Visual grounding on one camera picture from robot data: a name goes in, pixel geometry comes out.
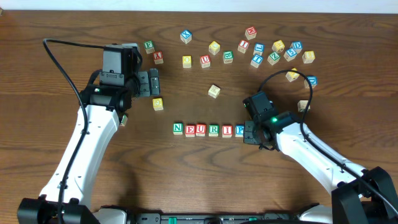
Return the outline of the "blue P block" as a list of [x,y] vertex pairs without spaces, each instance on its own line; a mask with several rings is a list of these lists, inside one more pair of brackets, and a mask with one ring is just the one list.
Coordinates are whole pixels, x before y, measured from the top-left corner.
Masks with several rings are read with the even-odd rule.
[[239,138],[244,137],[244,125],[236,125],[235,127],[235,136]]

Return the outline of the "green R block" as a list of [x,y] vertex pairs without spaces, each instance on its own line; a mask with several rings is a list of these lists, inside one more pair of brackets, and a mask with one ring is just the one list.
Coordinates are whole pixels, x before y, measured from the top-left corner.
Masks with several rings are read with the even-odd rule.
[[208,129],[208,135],[210,137],[218,137],[220,132],[220,127],[218,124],[210,124]]

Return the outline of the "green N block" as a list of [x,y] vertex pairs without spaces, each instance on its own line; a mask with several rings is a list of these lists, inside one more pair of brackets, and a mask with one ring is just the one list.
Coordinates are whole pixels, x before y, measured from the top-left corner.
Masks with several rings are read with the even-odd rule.
[[174,135],[182,135],[183,134],[183,123],[174,123],[173,124],[173,134]]

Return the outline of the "red E block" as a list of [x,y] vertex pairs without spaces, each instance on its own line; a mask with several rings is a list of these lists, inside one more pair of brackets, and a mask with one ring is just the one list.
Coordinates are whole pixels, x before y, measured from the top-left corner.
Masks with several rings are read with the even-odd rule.
[[196,136],[196,126],[195,125],[186,125],[185,136],[186,137],[195,137]]

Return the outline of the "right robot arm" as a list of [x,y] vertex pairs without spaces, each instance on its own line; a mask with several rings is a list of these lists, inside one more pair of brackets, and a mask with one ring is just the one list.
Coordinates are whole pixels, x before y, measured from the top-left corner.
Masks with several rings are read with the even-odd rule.
[[332,205],[312,205],[292,223],[397,223],[397,192],[382,168],[351,162],[307,128],[294,114],[279,113],[260,91],[243,101],[251,119],[244,143],[292,158],[331,195]]

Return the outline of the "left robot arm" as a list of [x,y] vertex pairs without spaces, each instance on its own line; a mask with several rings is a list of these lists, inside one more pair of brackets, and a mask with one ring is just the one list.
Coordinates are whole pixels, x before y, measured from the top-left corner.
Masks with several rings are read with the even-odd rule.
[[105,45],[102,50],[102,69],[75,92],[80,107],[63,157],[39,197],[22,199],[19,223],[134,223],[134,215],[118,206],[91,212],[91,196],[106,148],[126,125],[133,99],[160,94],[159,71],[141,70],[136,43]]

